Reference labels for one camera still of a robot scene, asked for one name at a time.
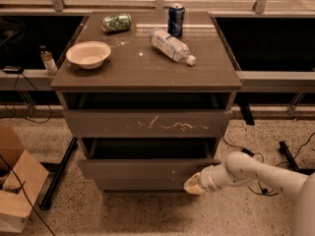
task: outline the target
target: concrete floor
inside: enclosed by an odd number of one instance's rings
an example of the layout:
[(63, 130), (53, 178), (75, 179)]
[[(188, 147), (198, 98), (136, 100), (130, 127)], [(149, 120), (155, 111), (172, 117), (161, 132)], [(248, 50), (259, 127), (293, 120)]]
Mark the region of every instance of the concrete floor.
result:
[[(225, 139), (234, 145), (261, 152), (265, 163), (276, 165), (284, 161), (278, 152), (285, 141), (292, 153), (315, 131), (314, 108), (297, 112), (297, 121), (284, 111), (268, 108), (253, 111), (255, 125), (248, 126), (236, 109), (228, 125)], [(34, 121), (45, 120), (42, 111)], [(19, 135), (26, 149), (40, 161), (60, 162), (72, 136), (65, 120), (54, 114), (48, 122), (36, 124), (20, 118), (2, 118), (0, 125), (9, 125)], [(315, 138), (305, 146), (297, 163), (315, 168)], [(220, 142), (217, 158), (235, 148)], [(294, 201), (283, 195), (263, 197), (248, 188), (226, 188), (201, 197), (175, 194), (114, 195), (103, 194), (94, 181), (84, 179), (78, 160), (84, 159), (80, 147), (73, 153), (56, 191), (50, 210), (35, 208), (55, 235), (289, 235)], [(42, 200), (46, 186), (39, 196)], [(34, 212), (22, 234), (51, 235)]]

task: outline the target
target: bottom drawer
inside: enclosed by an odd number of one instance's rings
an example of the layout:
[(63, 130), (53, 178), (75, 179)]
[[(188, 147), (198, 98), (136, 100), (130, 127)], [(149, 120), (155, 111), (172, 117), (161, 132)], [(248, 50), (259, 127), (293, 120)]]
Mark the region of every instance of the bottom drawer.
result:
[(83, 175), (107, 192), (183, 192), (204, 167), (212, 139), (95, 139), (93, 158), (79, 161)]

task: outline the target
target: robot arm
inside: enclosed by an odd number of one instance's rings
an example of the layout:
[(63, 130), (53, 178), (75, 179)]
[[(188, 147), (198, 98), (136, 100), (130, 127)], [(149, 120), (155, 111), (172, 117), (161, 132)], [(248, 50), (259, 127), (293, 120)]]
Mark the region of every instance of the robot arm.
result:
[(184, 189), (190, 194), (202, 195), (224, 187), (250, 186), (257, 181), (296, 201), (292, 235), (315, 235), (315, 173), (308, 176), (281, 169), (236, 151), (222, 164), (193, 175)]

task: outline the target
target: soda can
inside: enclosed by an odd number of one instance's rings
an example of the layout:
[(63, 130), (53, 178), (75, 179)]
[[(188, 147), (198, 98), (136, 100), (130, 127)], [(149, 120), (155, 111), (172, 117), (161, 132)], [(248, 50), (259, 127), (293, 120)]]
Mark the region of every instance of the soda can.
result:
[(179, 3), (172, 4), (168, 10), (168, 16), (167, 32), (172, 36), (181, 37), (183, 34), (185, 7)]
[(106, 32), (127, 30), (131, 27), (131, 17), (129, 14), (107, 16), (101, 19), (102, 29)]

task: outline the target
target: cardboard box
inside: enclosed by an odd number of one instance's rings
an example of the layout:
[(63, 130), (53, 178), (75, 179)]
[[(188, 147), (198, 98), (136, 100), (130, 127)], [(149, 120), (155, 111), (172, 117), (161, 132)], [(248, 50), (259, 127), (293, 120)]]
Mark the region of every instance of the cardboard box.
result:
[[(15, 131), (7, 126), (0, 126), (0, 154), (24, 183), (24, 189), (31, 204), (34, 205), (48, 171), (25, 150)], [(9, 172), (2, 158), (0, 158), (0, 171)], [(6, 191), (19, 187), (21, 185), (18, 179), (10, 172), (3, 190), (0, 191), (0, 231), (22, 232), (32, 212), (23, 190), (18, 194)]]

